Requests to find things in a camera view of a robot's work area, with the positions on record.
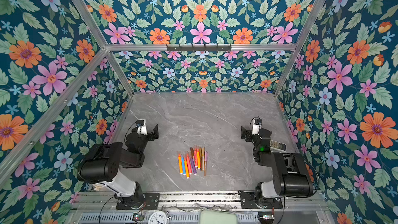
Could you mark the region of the pink red highlighter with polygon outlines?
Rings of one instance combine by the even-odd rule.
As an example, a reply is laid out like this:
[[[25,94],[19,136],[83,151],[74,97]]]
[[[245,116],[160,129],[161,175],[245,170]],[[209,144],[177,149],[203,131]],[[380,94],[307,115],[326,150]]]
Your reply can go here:
[[[190,155],[188,152],[186,152],[186,154],[185,154],[185,160],[186,160],[187,170],[189,173],[189,176],[187,176],[187,177],[190,177],[190,175],[192,174],[192,169],[191,169],[191,163],[190,163],[191,162]]]

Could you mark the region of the purple highlighter pen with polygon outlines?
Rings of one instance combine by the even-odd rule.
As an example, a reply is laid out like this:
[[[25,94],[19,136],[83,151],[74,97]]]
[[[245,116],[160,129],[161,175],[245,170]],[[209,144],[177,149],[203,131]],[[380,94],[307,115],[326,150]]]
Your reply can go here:
[[[197,175],[197,169],[195,167],[194,158],[192,156],[190,156],[189,159],[190,159],[190,166],[191,166],[192,173],[193,173],[193,175]]]

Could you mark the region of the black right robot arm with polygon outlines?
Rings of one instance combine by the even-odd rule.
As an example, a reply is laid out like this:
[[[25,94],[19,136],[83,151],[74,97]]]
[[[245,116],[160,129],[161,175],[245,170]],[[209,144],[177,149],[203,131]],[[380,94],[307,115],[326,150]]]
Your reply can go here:
[[[241,127],[241,139],[252,143],[254,161],[270,168],[272,179],[258,183],[254,193],[240,191],[243,208],[252,204],[258,208],[275,207],[283,197],[309,198],[316,190],[300,153],[286,153],[286,145],[271,139],[272,132],[258,127],[247,130]]]

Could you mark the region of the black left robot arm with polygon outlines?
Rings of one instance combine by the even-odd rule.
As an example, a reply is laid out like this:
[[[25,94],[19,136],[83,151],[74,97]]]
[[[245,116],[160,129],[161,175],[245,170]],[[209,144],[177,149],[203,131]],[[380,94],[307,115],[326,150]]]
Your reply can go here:
[[[159,126],[146,130],[144,120],[125,136],[124,143],[96,144],[84,156],[77,169],[79,181],[100,185],[114,192],[117,210],[157,209],[160,194],[143,193],[140,184],[121,172],[141,168],[145,161],[148,142],[159,138]]]

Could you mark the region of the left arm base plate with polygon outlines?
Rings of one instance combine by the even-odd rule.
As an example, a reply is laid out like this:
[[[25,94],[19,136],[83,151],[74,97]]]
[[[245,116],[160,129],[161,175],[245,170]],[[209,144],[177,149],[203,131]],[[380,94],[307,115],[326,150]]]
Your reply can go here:
[[[154,210],[160,202],[159,193],[144,193],[130,197],[116,197],[118,200],[117,210]]]

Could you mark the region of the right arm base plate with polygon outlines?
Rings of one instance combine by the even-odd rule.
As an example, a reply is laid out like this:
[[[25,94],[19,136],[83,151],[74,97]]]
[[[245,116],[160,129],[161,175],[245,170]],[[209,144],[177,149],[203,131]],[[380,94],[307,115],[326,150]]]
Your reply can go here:
[[[283,203],[275,198],[263,198],[260,193],[238,191],[242,209],[282,209]]]

